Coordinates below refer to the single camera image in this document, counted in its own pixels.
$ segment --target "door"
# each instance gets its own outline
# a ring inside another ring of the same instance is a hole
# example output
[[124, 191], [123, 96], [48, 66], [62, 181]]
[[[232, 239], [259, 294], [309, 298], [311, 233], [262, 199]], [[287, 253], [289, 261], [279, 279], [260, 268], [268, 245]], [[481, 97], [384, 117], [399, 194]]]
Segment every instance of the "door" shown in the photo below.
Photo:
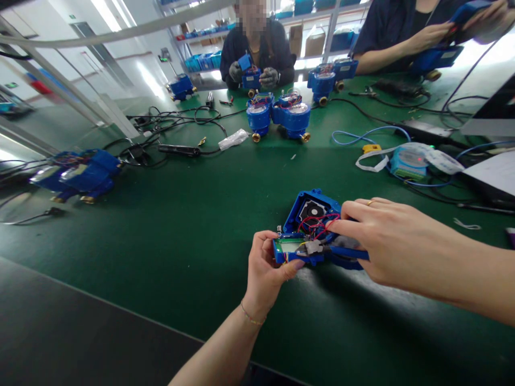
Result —
[[[75, 33], [79, 35], [80, 38], [90, 38], [92, 36], [96, 36], [95, 32], [85, 21], [81, 23], [70, 24], [70, 26], [73, 28]], [[125, 74], [120, 65], [116, 62], [115, 58], [113, 58], [111, 53], [103, 44], [95, 44], [94, 46], [87, 47], [115, 80], [124, 86], [134, 86], [127, 74]]]

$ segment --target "gray glove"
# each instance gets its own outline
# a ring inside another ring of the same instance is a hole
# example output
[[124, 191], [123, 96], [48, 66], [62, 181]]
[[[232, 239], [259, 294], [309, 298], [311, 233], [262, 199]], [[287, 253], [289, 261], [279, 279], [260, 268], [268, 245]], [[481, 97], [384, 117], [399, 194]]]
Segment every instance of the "gray glove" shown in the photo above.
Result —
[[261, 76], [259, 77], [259, 82], [261, 83], [261, 86], [269, 90], [277, 86], [278, 81], [279, 73], [272, 67], [266, 67]]
[[241, 70], [241, 67], [237, 61], [231, 64], [231, 67], [229, 68], [229, 75], [236, 83], [241, 83], [241, 76], [243, 75], [243, 71]]

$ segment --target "pliers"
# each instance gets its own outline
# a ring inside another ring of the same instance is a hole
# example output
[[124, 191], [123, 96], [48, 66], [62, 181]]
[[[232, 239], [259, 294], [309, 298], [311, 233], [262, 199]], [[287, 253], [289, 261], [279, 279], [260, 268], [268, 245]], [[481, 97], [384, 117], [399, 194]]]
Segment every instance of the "pliers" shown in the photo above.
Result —
[[331, 253], [336, 258], [369, 260], [369, 253], [352, 248], [335, 247], [324, 244], [325, 240], [306, 241], [300, 245], [295, 253], [299, 257], [310, 257], [315, 254]]
[[365, 86], [365, 92], [364, 93], [353, 93], [353, 92], [350, 92], [349, 95], [352, 95], [353, 97], [365, 96], [365, 97], [375, 98], [379, 94], [377, 92], [375, 92], [374, 89], [371, 86]]
[[229, 102], [227, 102], [227, 101], [219, 101], [219, 102], [226, 106], [232, 106], [232, 102], [234, 102], [234, 97], [231, 97], [231, 101], [229, 101]]

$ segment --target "green workbench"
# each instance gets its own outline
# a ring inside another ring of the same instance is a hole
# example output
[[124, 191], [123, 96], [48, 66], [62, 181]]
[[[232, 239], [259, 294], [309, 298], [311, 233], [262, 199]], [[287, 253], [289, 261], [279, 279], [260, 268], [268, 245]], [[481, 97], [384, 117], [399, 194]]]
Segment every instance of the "green workbench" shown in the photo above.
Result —
[[[346, 81], [343, 94], [361, 91], [371, 81], [368, 77]], [[296, 86], [304, 101], [311, 102], [306, 83]], [[206, 94], [176, 104], [142, 99], [127, 113], [145, 113], [149, 104], [161, 110], [197, 107]], [[235, 97], [233, 107], [218, 103], [230, 95]], [[247, 101], [244, 91], [219, 90], [214, 96], [222, 114], [243, 109]], [[445, 96], [433, 99], [428, 106], [438, 107]], [[367, 98], [353, 100], [367, 112], [392, 121], [414, 115], [435, 119]], [[229, 135], [248, 129], [245, 113], [220, 122]], [[72, 199], [62, 206], [67, 210], [62, 218], [4, 226], [0, 255], [206, 340], [245, 292], [253, 233], [283, 224], [301, 190], [320, 188], [339, 202], [388, 198], [413, 205], [466, 236], [509, 247], [504, 228], [514, 225], [510, 217], [462, 210], [416, 195], [387, 171], [358, 169], [354, 164], [364, 143], [341, 147], [331, 139], [334, 130], [363, 134], [378, 126], [353, 106], [332, 101], [312, 111], [311, 140], [306, 144], [284, 139], [272, 126], [257, 144], [248, 139], [223, 153], [197, 159], [172, 156], [156, 169], [126, 167], [114, 190], [96, 205]], [[161, 139], [196, 145], [204, 136], [206, 149], [224, 138], [215, 125], [187, 124]], [[102, 147], [119, 137], [116, 129], [88, 131], [77, 146]], [[387, 130], [373, 138], [383, 148], [404, 142]], [[116, 154], [124, 146], [110, 151]], [[153, 154], [155, 160], [162, 157]], [[446, 189], [457, 197], [470, 195]], [[14, 214], [43, 211], [50, 207], [51, 196], [40, 189]], [[455, 217], [482, 229], [461, 228], [454, 224]], [[252, 360], [314, 385], [422, 385], [448, 380], [499, 385], [515, 380], [514, 347], [513, 328], [381, 287], [364, 271], [324, 263], [302, 269], [283, 286]]]

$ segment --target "yellow tag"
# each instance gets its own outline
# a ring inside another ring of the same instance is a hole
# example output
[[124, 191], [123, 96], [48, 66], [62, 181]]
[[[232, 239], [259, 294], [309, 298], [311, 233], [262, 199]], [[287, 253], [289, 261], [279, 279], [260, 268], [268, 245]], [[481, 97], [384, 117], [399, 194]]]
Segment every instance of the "yellow tag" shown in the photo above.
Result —
[[381, 151], [381, 146], [379, 145], [365, 145], [363, 146], [363, 154], [370, 153], [372, 151]]

